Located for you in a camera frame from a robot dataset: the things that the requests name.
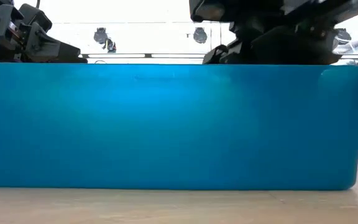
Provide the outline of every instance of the blue container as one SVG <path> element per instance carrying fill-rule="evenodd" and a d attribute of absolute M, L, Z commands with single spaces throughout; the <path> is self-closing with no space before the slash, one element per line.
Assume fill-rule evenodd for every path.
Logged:
<path fill-rule="evenodd" d="M 0 63 L 0 187 L 342 190 L 358 67 Z"/>

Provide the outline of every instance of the blue plastic bin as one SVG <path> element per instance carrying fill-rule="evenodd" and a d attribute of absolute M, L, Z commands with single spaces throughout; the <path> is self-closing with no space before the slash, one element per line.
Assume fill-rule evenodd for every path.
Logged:
<path fill-rule="evenodd" d="M 0 63 L 0 187 L 343 190 L 358 67 Z"/>

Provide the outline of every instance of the black machinery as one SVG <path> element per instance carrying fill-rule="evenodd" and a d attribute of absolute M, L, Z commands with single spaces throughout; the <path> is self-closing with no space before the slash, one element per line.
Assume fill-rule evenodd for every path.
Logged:
<path fill-rule="evenodd" d="M 190 14 L 236 34 L 203 63 L 329 65 L 341 58 L 334 26 L 358 15 L 358 0 L 190 0 Z"/>
<path fill-rule="evenodd" d="M 358 0 L 190 0 L 195 22 L 230 22 L 236 40 L 220 45 L 204 63 L 327 65 L 339 32 L 358 15 Z M 47 35 L 52 23 L 37 7 L 0 0 L 0 62 L 83 62 L 80 50 Z"/>
<path fill-rule="evenodd" d="M 0 0 L 0 62 L 86 63 L 80 49 L 47 35 L 52 22 L 40 9 Z"/>

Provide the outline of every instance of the wooden table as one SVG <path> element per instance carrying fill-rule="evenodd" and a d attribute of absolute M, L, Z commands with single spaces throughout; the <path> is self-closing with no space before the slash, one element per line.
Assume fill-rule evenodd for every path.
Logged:
<path fill-rule="evenodd" d="M 0 224 L 358 224 L 358 180 L 344 192 L 0 189 Z"/>

